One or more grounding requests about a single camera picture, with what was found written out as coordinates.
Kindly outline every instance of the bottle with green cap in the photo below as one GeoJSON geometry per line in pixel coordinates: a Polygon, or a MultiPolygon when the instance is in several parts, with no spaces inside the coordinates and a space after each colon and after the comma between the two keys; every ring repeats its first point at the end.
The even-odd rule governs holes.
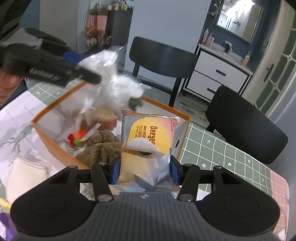
{"type": "Polygon", "coordinates": [[[244,66],[247,66],[249,60],[250,60],[250,56],[251,56],[251,51],[248,52],[248,54],[246,55],[245,59],[244,59],[244,62],[243,62],[243,65],[244,66]]]}

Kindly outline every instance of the bathroom vanity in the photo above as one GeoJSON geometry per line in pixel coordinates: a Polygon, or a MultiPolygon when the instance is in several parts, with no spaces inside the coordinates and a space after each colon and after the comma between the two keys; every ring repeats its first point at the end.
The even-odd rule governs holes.
{"type": "Polygon", "coordinates": [[[199,44],[198,60],[191,78],[185,80],[183,89],[208,102],[220,85],[225,85],[242,95],[253,72],[242,65],[243,59],[235,53],[225,53],[220,45],[199,44]]]}

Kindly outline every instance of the drawer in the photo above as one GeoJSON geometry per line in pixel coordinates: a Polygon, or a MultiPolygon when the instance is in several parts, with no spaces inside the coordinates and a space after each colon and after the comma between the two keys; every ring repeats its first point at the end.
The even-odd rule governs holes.
{"type": "Polygon", "coordinates": [[[247,75],[227,62],[201,51],[195,70],[239,92],[247,75]]]}
{"type": "Polygon", "coordinates": [[[187,89],[212,100],[220,85],[221,84],[218,82],[204,76],[203,74],[193,71],[193,74],[188,82],[187,89]]]}

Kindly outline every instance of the screw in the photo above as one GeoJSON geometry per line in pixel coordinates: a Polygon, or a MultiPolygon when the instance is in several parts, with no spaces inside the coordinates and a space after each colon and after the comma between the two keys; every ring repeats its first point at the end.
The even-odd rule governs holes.
{"type": "Polygon", "coordinates": [[[112,197],[108,194],[101,194],[98,196],[98,201],[100,202],[109,202],[112,200],[112,197]]]}
{"type": "Polygon", "coordinates": [[[182,202],[190,202],[193,200],[193,196],[190,194],[181,194],[178,197],[182,202]]]}

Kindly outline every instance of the door handle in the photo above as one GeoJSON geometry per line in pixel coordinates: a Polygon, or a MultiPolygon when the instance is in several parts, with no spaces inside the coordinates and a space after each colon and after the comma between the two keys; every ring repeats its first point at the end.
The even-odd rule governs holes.
{"type": "Polygon", "coordinates": [[[222,72],[222,71],[220,71],[220,70],[217,70],[217,69],[216,69],[216,72],[217,72],[217,73],[219,73],[219,74],[221,74],[221,75],[223,75],[223,76],[226,76],[226,74],[225,74],[225,73],[223,73],[223,72],[222,72]]]}
{"type": "Polygon", "coordinates": [[[270,73],[272,72],[272,69],[274,68],[274,64],[272,64],[271,66],[270,66],[270,68],[266,68],[267,70],[268,70],[268,72],[267,72],[267,75],[265,76],[265,78],[264,78],[264,82],[266,82],[266,80],[267,80],[267,78],[269,77],[269,75],[270,75],[270,73]]]}
{"type": "Polygon", "coordinates": [[[211,93],[213,93],[213,94],[216,94],[216,92],[215,91],[213,91],[213,90],[211,90],[211,89],[207,89],[209,92],[211,92],[211,93]]]}

